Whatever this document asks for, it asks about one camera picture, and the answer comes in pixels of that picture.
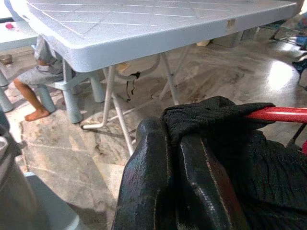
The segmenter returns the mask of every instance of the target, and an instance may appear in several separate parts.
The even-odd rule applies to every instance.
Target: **red metal rod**
[[[246,117],[267,121],[287,121],[307,123],[307,108],[267,107]]]

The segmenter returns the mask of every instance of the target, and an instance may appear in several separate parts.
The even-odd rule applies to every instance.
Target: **black fabric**
[[[271,103],[235,105],[224,97],[164,111],[172,152],[186,134],[206,139],[225,167],[252,229],[307,229],[307,157],[269,141],[256,129],[268,122],[244,118]]]
[[[173,169],[163,123],[143,120],[137,140],[123,172],[112,230],[177,230]]]
[[[188,207],[195,229],[250,230],[227,172],[207,143],[197,134],[185,135],[177,156],[176,191],[183,194],[178,200]]]

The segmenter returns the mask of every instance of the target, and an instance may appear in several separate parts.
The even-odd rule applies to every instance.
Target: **white plastic table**
[[[14,28],[8,30],[6,23],[0,23],[0,51],[36,44],[37,33],[25,21],[11,23]],[[12,103],[4,93],[8,81],[0,70],[0,105],[4,112],[13,109]]]
[[[113,93],[115,64],[159,54],[174,103],[175,72],[165,51],[188,46],[277,20],[290,18],[293,2],[278,0],[11,0],[14,10],[27,20],[77,72],[108,68],[104,126],[111,98],[115,104],[130,153],[126,123]],[[182,63],[188,49],[180,59]]]

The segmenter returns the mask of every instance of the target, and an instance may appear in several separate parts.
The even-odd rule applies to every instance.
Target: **marble floor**
[[[307,91],[296,84],[298,74],[291,66],[292,61],[305,53],[292,44],[269,41],[273,33],[261,29],[254,40],[242,41],[234,48],[193,45],[176,77],[180,102],[199,102],[221,95],[237,104],[272,102],[276,106],[307,107]],[[167,53],[171,67],[177,63],[181,51],[179,48]],[[13,57],[12,65],[0,66],[10,81],[35,64],[30,49],[19,50]],[[126,74],[145,69],[153,61],[154,57],[146,57],[131,62]],[[158,68],[135,81],[134,94],[130,93],[131,101],[128,103],[125,81],[116,81],[116,92],[122,106],[129,109],[150,100],[165,83],[166,79]],[[307,73],[303,73],[302,84],[307,85]],[[80,88],[81,93],[76,98],[84,116],[81,124],[101,121],[104,104],[94,102],[88,81]],[[24,172],[36,173],[69,203],[89,229],[110,229],[121,174],[129,158],[120,125],[114,120],[97,131],[83,131],[80,124],[69,122],[60,91],[50,91],[57,111],[34,122],[24,121],[24,116],[33,108],[12,84],[6,91],[15,106],[6,114],[12,126],[11,133],[20,142],[23,152],[17,158],[18,164]],[[160,116],[163,108],[171,105],[168,93],[161,103],[127,115],[131,136],[143,118]],[[112,108],[110,113],[114,115],[115,109]],[[278,122],[262,130],[269,139],[287,144],[299,126],[297,123]],[[306,139],[307,130],[301,134],[297,144],[301,145]]]

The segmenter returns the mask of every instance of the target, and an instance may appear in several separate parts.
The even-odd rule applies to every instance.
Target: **child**
[[[40,36],[37,38],[35,58],[37,66],[13,81],[24,98],[35,108],[35,112],[25,116],[26,121],[34,121],[50,115],[29,85],[47,84],[63,79],[62,61],[52,56],[47,42]]]

